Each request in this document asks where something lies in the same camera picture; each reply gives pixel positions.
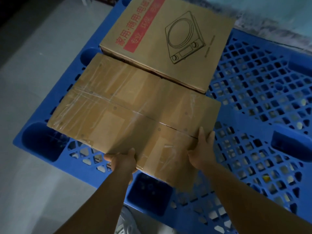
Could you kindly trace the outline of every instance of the blue plastic pallet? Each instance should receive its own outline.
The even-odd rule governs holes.
[[[103,153],[46,123],[101,52],[100,41],[130,1],[116,4],[13,142],[96,188],[110,173]],[[207,95],[223,103],[215,125],[218,161],[256,191],[312,222],[310,62],[306,55],[233,29]],[[125,203],[183,233],[235,232],[201,173],[192,192],[179,193],[137,172]]]

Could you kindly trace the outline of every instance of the gray floor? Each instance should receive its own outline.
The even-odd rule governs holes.
[[[53,233],[95,191],[12,140],[104,20],[94,1],[30,0],[0,29],[0,233]],[[142,234],[172,233],[133,210]]]

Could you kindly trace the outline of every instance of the red label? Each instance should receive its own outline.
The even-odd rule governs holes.
[[[165,0],[154,0],[148,10],[146,11],[145,15],[143,16],[142,20],[140,21],[138,27],[135,29],[131,37],[129,38],[128,42],[124,46],[124,49],[134,53],[138,44],[143,39],[146,31],[150,27],[153,19],[157,15],[159,9],[163,5]]]

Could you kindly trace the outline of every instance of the cardboard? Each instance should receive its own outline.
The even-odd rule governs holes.
[[[234,22],[181,0],[132,0],[100,47],[205,93]]]
[[[104,153],[136,150],[137,168],[180,190],[197,171],[187,150],[199,126],[212,131],[221,103],[97,54],[54,111],[48,126]]]

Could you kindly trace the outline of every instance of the induction cooker illustration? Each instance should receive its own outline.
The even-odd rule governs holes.
[[[193,14],[188,11],[166,28],[169,56],[173,64],[184,60],[206,44]]]

